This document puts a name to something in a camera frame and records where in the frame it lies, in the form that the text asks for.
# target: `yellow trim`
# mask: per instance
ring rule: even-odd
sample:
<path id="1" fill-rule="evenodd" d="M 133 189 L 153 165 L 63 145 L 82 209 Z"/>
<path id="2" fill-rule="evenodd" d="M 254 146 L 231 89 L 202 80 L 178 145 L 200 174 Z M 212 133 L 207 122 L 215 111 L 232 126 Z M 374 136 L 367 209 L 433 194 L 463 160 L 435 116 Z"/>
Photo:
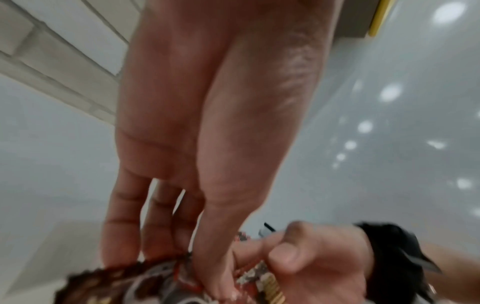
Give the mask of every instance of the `yellow trim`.
<path id="1" fill-rule="evenodd" d="M 394 5 L 395 0 L 380 0 L 378 7 L 376 9 L 375 15 L 370 25 L 370 30 L 368 31 L 368 35 L 371 37 L 375 37 L 379 32 L 382 23 L 385 20 L 385 17 L 389 14 L 390 9 Z"/>

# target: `candy bar wrapper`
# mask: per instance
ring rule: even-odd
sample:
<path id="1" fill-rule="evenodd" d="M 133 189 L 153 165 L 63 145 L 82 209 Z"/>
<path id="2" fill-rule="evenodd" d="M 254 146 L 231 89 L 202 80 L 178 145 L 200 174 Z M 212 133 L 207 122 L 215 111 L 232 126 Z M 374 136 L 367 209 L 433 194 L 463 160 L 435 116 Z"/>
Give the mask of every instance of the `candy bar wrapper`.
<path id="1" fill-rule="evenodd" d="M 247 239 L 239 234 L 239 240 Z M 285 297 L 264 262 L 235 273 L 236 298 L 221 304 L 284 304 Z M 189 256 L 143 262 L 118 269 L 84 272 L 68 278 L 54 304 L 210 304 L 213 300 L 194 278 Z"/>

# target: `black wristband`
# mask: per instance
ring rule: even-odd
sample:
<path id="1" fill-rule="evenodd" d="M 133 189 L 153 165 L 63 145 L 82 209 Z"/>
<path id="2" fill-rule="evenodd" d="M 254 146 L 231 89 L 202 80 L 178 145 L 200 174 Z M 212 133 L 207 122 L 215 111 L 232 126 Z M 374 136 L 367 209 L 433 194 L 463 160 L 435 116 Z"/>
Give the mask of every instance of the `black wristband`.
<path id="1" fill-rule="evenodd" d="M 425 276 L 419 261 L 431 261 L 422 254 L 415 235 L 394 224 L 357 226 L 368 236 L 375 257 L 366 298 L 376 304 L 411 304 L 417 294 L 424 294 Z"/>

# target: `hand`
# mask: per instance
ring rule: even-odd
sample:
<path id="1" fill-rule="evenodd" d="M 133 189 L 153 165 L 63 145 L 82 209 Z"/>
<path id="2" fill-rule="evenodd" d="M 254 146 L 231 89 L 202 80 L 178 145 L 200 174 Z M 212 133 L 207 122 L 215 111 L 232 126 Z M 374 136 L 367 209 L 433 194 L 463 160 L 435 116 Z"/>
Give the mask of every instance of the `hand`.
<path id="1" fill-rule="evenodd" d="M 265 260 L 287 303 L 360 304 L 374 254 L 355 226 L 293 222 L 285 233 L 233 245 L 236 267 Z"/>
<path id="2" fill-rule="evenodd" d="M 119 92 L 107 267 L 186 252 L 228 297 L 232 239 L 264 202 L 330 49 L 341 0 L 150 0 Z M 159 179 L 140 231 L 140 211 Z M 181 203 L 173 213 L 180 192 Z"/>

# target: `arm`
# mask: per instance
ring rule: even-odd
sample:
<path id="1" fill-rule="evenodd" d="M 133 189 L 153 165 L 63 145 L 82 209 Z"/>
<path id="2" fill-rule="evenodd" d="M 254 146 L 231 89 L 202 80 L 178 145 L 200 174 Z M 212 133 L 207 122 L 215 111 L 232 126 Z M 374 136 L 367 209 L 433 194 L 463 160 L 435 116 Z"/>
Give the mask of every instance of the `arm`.
<path id="1" fill-rule="evenodd" d="M 440 298 L 480 303 L 480 259 L 426 242 L 422 242 L 421 249 L 443 272 L 425 272 Z"/>

